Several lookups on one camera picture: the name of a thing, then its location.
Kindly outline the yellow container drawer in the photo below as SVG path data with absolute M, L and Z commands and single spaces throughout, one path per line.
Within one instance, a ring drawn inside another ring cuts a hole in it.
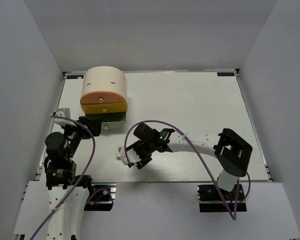
M 126 101 L 114 103 L 81 104 L 80 106 L 86 115 L 122 113 L 127 112 L 128 110 L 128 103 Z

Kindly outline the orange container drawer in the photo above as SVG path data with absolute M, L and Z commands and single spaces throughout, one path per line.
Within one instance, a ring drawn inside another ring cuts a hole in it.
M 102 104 L 102 103 L 122 103 L 126 99 L 113 91 L 91 91 L 80 98 L 81 105 Z

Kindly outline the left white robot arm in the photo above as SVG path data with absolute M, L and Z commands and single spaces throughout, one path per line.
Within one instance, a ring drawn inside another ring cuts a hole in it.
M 101 133 L 103 119 L 85 116 L 73 120 L 60 111 L 51 114 L 62 132 L 50 133 L 45 139 L 44 159 L 45 186 L 48 193 L 49 214 L 37 227 L 30 239 L 34 239 L 47 225 L 47 240 L 78 240 L 87 200 L 93 198 L 96 187 L 92 177 L 86 174 L 92 162 L 90 157 L 81 174 L 77 175 L 74 155 L 82 140 L 92 140 L 92 151 Z

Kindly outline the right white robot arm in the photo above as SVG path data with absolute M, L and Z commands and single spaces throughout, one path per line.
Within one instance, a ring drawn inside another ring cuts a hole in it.
M 128 167 L 142 169 L 158 153 L 197 153 L 216 158 L 222 166 L 215 187 L 216 195 L 226 200 L 234 193 L 240 178 L 247 175 L 253 147 L 235 131 L 225 128 L 214 135 L 184 134 L 173 128 L 158 131 L 145 123 L 140 123 L 133 135 L 137 141 L 129 146 L 121 146 L 117 158 Z

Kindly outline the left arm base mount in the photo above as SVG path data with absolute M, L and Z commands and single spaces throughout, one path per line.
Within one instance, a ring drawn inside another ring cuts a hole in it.
M 115 183 L 95 183 L 84 207 L 86 212 L 109 212 L 113 208 L 112 200 L 116 198 Z

